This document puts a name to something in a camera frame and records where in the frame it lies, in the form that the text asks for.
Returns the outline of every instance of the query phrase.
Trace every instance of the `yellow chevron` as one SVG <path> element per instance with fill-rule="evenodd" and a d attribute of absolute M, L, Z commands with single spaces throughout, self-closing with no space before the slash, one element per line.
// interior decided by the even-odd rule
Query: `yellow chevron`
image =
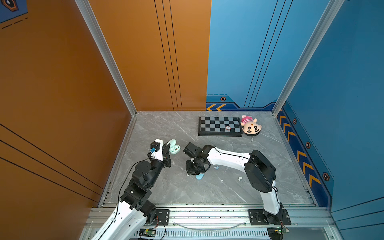
<path fill-rule="evenodd" d="M 211 107 L 213 107 L 213 106 L 215 106 L 215 105 L 216 105 L 216 104 L 212 104 L 211 106 L 209 106 L 209 107 L 207 108 L 207 110 L 208 110 L 208 111 L 212 111 L 212 110 L 211 110 Z"/>
<path fill-rule="evenodd" d="M 281 125 L 281 119 L 282 118 L 286 118 L 286 116 L 283 116 L 283 115 L 280 116 L 280 125 Z"/>
<path fill-rule="evenodd" d="M 290 131 L 288 131 L 288 136 L 287 136 L 288 142 L 289 142 L 289 136 L 290 136 L 290 135 L 294 135 L 294 136 L 296 136 L 296 134 L 295 134 L 294 132 L 290 132 Z"/>
<path fill-rule="evenodd" d="M 300 151 L 297 151 L 297 162 L 300 162 L 300 161 L 299 161 L 299 157 L 300 157 L 300 155 L 302 155 L 302 156 L 304 156 L 304 157 L 307 157 L 307 155 L 306 155 L 305 153 L 300 152 Z"/>
<path fill-rule="evenodd" d="M 225 106 L 225 104 L 223 104 L 223 105 L 221 105 L 220 107 L 216 108 L 216 110 L 217 110 L 217 111 L 221 111 L 220 108 L 222 108 L 222 107 L 224 107 L 224 106 Z"/>
<path fill-rule="evenodd" d="M 313 170 L 313 167 L 312 167 L 311 165 L 309 165 L 309 164 L 306 163 L 306 162 L 303 162 L 303 173 L 304 173 L 304 175 L 305 175 L 305 167 L 309 167 L 310 169 Z"/>
<path fill-rule="evenodd" d="M 315 178 L 314 176 L 312 176 L 312 175 L 310 174 L 310 187 L 311 187 L 311 188 L 312 188 L 312 180 L 315 180 L 316 182 L 318 182 L 319 184 L 321 184 L 321 182 L 320 182 L 319 179 Z"/>
<path fill-rule="evenodd" d="M 288 123 L 284 123 L 283 126 L 284 126 L 283 132 L 285 133 L 285 127 L 290 127 L 291 125 L 289 125 Z"/>

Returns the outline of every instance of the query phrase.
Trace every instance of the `pink striped hat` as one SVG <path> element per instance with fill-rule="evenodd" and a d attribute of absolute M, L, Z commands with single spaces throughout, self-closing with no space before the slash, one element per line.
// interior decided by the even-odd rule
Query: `pink striped hat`
<path fill-rule="evenodd" d="M 246 116 L 245 118 L 241 119 L 242 123 L 252 122 L 253 118 L 251 116 Z"/>

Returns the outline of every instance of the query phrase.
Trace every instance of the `orange wall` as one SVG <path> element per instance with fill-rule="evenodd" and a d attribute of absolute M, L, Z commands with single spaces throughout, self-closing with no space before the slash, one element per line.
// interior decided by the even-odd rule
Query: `orange wall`
<path fill-rule="evenodd" d="M 78 239 L 129 111 L 74 1 L 28 1 L 0 46 L 0 238 Z"/>
<path fill-rule="evenodd" d="M 90 0 L 138 111 L 204 110 L 209 0 Z"/>

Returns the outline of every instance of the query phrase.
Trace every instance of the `mounting plate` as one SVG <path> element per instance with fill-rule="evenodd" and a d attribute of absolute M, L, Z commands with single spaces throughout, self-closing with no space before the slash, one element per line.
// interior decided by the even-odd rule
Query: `mounting plate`
<path fill-rule="evenodd" d="M 159 218 L 159 222 L 161 222 L 165 226 L 168 225 L 168 222 L 169 222 L 169 209 L 156 209 L 156 216 Z"/>
<path fill-rule="evenodd" d="M 269 225 L 264 221 L 265 216 L 263 214 L 263 209 L 249 209 L 249 220 L 251 221 L 251 225 Z M 283 224 L 284 225 L 291 225 L 291 219 L 288 215 L 288 211 L 284 209 L 283 212 Z"/>

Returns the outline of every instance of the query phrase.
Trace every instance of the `checkered pattern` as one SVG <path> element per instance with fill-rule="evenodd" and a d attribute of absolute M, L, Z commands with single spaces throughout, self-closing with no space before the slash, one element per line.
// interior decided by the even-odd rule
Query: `checkered pattern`
<path fill-rule="evenodd" d="M 240 119 L 233 117 L 201 117 L 201 132 L 240 132 Z"/>

